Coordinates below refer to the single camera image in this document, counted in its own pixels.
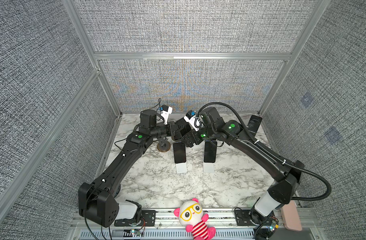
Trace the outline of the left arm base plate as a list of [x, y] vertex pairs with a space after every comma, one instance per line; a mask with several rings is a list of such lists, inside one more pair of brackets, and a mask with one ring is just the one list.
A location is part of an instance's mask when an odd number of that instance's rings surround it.
[[122, 220], [117, 219], [114, 222], [114, 226], [135, 227], [135, 228], [140, 228], [142, 226], [154, 227], [156, 222], [156, 213], [157, 211], [155, 210], [142, 210], [142, 216], [138, 221], [128, 219], [122, 219]]

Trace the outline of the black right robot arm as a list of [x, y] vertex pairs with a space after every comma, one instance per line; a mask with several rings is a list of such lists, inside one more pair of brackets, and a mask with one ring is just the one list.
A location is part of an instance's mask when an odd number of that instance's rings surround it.
[[197, 116], [202, 122], [200, 128], [187, 120], [182, 120], [178, 128], [179, 139], [187, 147], [205, 140], [224, 142], [252, 158], [273, 178], [273, 184], [250, 210], [255, 225], [262, 224], [274, 210], [290, 203], [300, 183], [303, 163], [293, 163], [261, 143], [240, 117], [225, 122], [214, 107], [202, 110]]

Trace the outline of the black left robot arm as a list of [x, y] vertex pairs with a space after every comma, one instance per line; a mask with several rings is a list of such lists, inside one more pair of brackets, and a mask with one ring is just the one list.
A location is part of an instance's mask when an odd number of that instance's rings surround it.
[[78, 190], [79, 214], [85, 220], [102, 227], [109, 227], [115, 220], [131, 219], [137, 212], [135, 203], [118, 203], [114, 197], [122, 180], [134, 163], [147, 151], [154, 140], [171, 137], [180, 140], [191, 131], [184, 119], [157, 123], [160, 114], [155, 110], [144, 110], [140, 124], [128, 135], [126, 143], [109, 167], [92, 183], [83, 183]]

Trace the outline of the white folding stand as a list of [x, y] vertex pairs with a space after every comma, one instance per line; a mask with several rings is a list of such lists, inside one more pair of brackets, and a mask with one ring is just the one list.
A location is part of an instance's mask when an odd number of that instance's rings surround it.
[[203, 162], [203, 172], [204, 173], [214, 173], [215, 170], [214, 170], [214, 163], [206, 163], [206, 162]]
[[186, 163], [176, 164], [176, 171], [178, 174], [185, 174], [187, 172], [187, 164]]

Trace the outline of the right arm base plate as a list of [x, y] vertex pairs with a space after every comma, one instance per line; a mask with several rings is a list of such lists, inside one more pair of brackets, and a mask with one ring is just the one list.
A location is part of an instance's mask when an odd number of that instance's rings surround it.
[[238, 226], [258, 226], [262, 223], [261, 215], [252, 209], [234, 209], [235, 220]]

